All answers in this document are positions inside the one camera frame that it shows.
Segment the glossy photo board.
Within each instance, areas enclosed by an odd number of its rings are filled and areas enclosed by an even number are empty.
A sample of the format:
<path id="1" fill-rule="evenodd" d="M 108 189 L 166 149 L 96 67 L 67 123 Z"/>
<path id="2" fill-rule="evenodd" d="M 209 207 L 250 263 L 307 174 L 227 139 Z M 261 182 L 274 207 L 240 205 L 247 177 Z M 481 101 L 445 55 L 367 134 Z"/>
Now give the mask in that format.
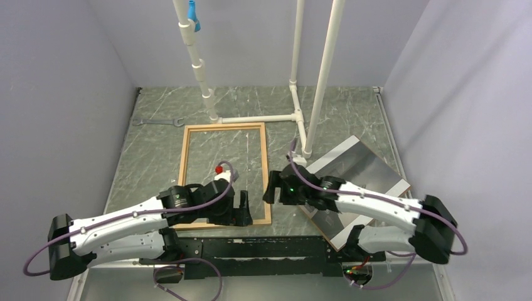
<path id="1" fill-rule="evenodd" d="M 306 169 L 317 177 L 339 177 L 361 188 L 394 197 L 404 196 L 411 188 L 410 183 L 354 135 Z M 383 221 L 355 213 L 320 211 L 309 205 L 303 205 L 300 209 L 336 251 L 344 248 L 354 226 L 387 225 Z"/>

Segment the wooden picture frame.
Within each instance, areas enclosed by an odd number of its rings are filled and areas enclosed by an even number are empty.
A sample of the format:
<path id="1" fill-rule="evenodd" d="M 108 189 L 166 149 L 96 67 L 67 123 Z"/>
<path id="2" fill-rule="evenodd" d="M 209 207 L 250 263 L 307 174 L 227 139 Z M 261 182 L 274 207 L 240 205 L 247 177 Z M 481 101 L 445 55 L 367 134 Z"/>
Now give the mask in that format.
<path id="1" fill-rule="evenodd" d="M 189 157 L 189 141 L 193 132 L 216 132 L 225 130 L 258 130 L 260 132 L 260 150 L 261 150 L 261 172 L 262 172 L 262 184 L 263 192 L 267 189 L 269 181 L 269 169 L 267 158 L 267 140 L 266 130 L 264 122 L 248 122 L 248 123 L 236 123 L 236 124 L 204 124 L 204 125 L 185 125 L 184 137 L 181 149 L 181 160 L 179 165 L 179 175 L 177 184 L 184 186 L 186 184 L 187 176 L 187 164 Z M 272 212 L 271 205 L 264 204 L 264 219 L 255 219 L 253 226 L 268 226 L 272 224 Z M 218 226 L 209 223 L 191 223 L 191 224 L 178 224 L 173 226 L 174 229 L 181 230 L 207 230 L 214 229 L 223 226 Z"/>

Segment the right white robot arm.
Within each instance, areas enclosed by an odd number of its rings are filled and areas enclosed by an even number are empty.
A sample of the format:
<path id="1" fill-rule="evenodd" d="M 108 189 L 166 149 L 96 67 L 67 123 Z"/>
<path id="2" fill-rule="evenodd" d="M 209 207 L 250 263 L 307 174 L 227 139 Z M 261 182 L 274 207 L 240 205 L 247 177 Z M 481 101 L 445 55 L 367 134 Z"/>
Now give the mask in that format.
<path id="1" fill-rule="evenodd" d="M 263 200 L 355 213 L 385 222 L 386 227 L 361 224 L 351 228 L 345 246 L 353 260 L 384 251 L 402 251 L 445 265 L 455 254 L 455 238 L 463 239 L 456 220 L 435 196 L 427 195 L 423 200 L 392 197 L 338 177 L 317 177 L 298 164 L 270 172 Z"/>

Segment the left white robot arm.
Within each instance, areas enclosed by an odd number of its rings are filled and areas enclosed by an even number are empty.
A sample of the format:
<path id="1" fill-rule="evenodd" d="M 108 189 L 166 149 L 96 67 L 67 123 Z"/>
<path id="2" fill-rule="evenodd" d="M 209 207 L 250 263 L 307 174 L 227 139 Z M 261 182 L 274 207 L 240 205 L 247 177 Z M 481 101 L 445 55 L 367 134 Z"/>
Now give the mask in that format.
<path id="1" fill-rule="evenodd" d="M 73 278 L 90 267 L 112 261 L 140 259 L 141 263 L 172 263 L 184 258 L 173 226 L 205 219 L 220 226 L 249 226 L 253 219 L 248 192 L 235 191 L 228 181 L 206 185 L 172 186 L 147 201 L 87 219 L 56 216 L 50 226 L 48 247 L 50 279 Z"/>

